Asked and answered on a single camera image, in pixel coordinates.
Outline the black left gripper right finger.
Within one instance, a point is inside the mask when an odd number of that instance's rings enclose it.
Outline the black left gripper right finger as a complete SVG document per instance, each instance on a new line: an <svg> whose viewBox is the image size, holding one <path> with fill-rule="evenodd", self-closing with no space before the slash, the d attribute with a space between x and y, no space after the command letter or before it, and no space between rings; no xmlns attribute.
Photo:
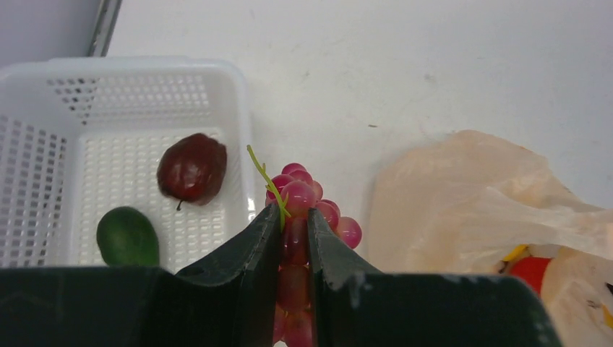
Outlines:
<svg viewBox="0 0 613 347"><path fill-rule="evenodd" d="M560 346L535 292L502 275L384 273L311 209L316 346Z"/></svg>

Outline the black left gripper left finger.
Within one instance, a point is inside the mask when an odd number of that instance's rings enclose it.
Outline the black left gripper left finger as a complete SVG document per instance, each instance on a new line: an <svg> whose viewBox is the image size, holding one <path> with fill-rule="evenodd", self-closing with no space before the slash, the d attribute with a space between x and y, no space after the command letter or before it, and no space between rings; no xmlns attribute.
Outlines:
<svg viewBox="0 0 613 347"><path fill-rule="evenodd" d="M271 346L280 212L177 273L160 267L1 271L3 346Z"/></svg>

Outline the green fake avocado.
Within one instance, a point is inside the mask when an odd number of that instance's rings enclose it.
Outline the green fake avocado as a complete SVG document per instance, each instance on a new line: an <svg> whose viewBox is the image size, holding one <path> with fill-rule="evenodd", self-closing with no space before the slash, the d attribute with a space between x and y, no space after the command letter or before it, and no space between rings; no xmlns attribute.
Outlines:
<svg viewBox="0 0 613 347"><path fill-rule="evenodd" d="M160 265L160 245L149 219L130 206L109 210L99 221L96 241L109 266Z"/></svg>

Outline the red fake grape bunch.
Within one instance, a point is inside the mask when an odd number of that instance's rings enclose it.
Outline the red fake grape bunch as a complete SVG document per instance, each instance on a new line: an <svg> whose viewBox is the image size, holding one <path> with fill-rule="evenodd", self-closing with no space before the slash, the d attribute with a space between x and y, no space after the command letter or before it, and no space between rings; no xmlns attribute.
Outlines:
<svg viewBox="0 0 613 347"><path fill-rule="evenodd" d="M352 217L341 215L323 188L305 167L289 163L280 174L270 176L251 146L247 147L257 171L266 182L267 205L280 208L281 239L278 266L273 345L312 346L312 304L309 294L309 237L307 216L314 208L327 226L351 249L360 245L363 231Z"/></svg>

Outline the dark red fake apple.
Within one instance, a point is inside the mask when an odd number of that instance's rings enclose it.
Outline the dark red fake apple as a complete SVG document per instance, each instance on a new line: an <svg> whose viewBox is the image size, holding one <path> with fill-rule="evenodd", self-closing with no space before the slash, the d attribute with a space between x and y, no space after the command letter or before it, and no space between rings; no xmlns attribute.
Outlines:
<svg viewBox="0 0 613 347"><path fill-rule="evenodd" d="M160 193L183 204L204 206L220 192L228 162L224 144L203 133L192 134L162 155L156 178Z"/></svg>

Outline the translucent orange plastic bag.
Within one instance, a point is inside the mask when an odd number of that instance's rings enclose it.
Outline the translucent orange plastic bag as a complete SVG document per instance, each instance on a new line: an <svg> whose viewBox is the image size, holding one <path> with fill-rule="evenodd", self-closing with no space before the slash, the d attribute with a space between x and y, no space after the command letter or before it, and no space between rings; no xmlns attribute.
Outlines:
<svg viewBox="0 0 613 347"><path fill-rule="evenodd" d="M495 273L546 258L541 298L562 343L612 344L612 211L502 138L464 130L382 169L366 249L375 267L403 273Z"/></svg>

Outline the red fake strawberry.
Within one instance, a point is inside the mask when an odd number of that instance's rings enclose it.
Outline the red fake strawberry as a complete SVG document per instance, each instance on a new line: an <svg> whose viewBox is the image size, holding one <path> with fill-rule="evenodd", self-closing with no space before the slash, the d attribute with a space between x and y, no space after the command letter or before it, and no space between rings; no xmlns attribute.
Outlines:
<svg viewBox="0 0 613 347"><path fill-rule="evenodd" d="M544 275L551 261L552 258L524 257L518 260L508 273L523 280L540 296Z"/></svg>

